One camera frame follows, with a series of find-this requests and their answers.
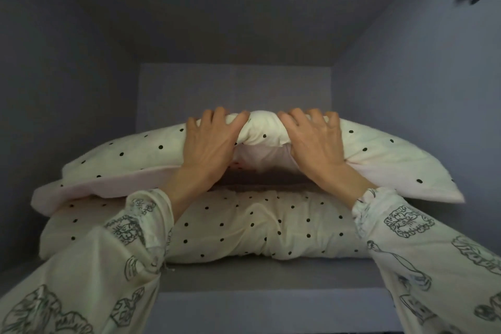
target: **left hand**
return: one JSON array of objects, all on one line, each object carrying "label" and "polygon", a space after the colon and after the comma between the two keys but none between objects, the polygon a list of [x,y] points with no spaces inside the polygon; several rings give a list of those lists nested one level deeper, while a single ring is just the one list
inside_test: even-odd
[{"label": "left hand", "polygon": [[218,107],[204,111],[200,126],[192,117],[186,123],[184,163],[161,188],[171,201],[174,221],[219,181],[233,159],[235,142],[250,114],[243,111],[230,124],[225,120],[227,114]]}]

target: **white pillow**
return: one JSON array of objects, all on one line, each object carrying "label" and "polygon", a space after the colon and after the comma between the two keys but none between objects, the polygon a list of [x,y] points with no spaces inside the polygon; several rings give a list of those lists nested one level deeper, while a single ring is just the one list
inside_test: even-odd
[{"label": "white pillow", "polygon": [[[280,260],[368,257],[350,211],[334,197],[313,190],[205,193],[174,226],[165,261],[196,263],[248,254]],[[78,241],[124,204],[125,198],[98,197],[66,203],[41,234],[40,257],[48,259]]]},{"label": "white pillow", "polygon": [[[341,120],[341,130],[347,163],[375,185],[394,188],[403,197],[464,202],[450,174],[429,153],[354,122]],[[37,189],[32,206],[50,215],[54,206],[71,198],[120,197],[157,187],[182,164],[185,134],[185,125],[179,124],[106,142],[66,164],[61,180]],[[299,172],[287,131],[273,112],[252,112],[235,145],[237,170]]]}]

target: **printed sleeve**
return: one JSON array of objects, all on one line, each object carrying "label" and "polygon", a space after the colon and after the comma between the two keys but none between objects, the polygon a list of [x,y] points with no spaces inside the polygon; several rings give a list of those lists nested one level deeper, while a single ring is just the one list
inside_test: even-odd
[{"label": "printed sleeve", "polygon": [[104,226],[54,255],[2,297],[0,332],[142,332],[173,224],[164,192],[130,195]]},{"label": "printed sleeve", "polygon": [[368,189],[352,212],[406,332],[501,332],[499,256],[392,189]]}]

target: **gray wall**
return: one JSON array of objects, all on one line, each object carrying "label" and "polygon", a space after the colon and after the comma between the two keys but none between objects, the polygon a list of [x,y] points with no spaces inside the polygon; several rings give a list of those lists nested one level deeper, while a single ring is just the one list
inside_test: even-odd
[{"label": "gray wall", "polygon": [[407,139],[467,204],[421,204],[501,253],[501,0],[396,0],[332,68],[333,108]]},{"label": "gray wall", "polygon": [[171,126],[222,105],[287,111],[331,106],[329,67],[145,63],[139,76],[138,132]]},{"label": "gray wall", "polygon": [[34,188],[134,132],[139,67],[73,0],[1,0],[0,26],[3,269],[37,252]]}]

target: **hand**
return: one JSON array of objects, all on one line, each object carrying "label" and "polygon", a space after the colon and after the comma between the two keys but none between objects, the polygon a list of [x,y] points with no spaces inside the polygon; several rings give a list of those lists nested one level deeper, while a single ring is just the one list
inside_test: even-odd
[{"label": "hand", "polygon": [[219,181],[233,160],[235,142],[250,114],[241,112],[230,124],[225,120],[227,114],[218,107],[204,111],[200,126],[192,117],[186,123],[183,165],[161,188],[171,201],[174,221]]},{"label": "hand", "polygon": [[307,113],[310,120],[301,109],[278,113],[291,139],[291,155],[310,180],[351,208],[376,186],[345,163],[339,115],[327,112],[326,122],[319,109]]}]

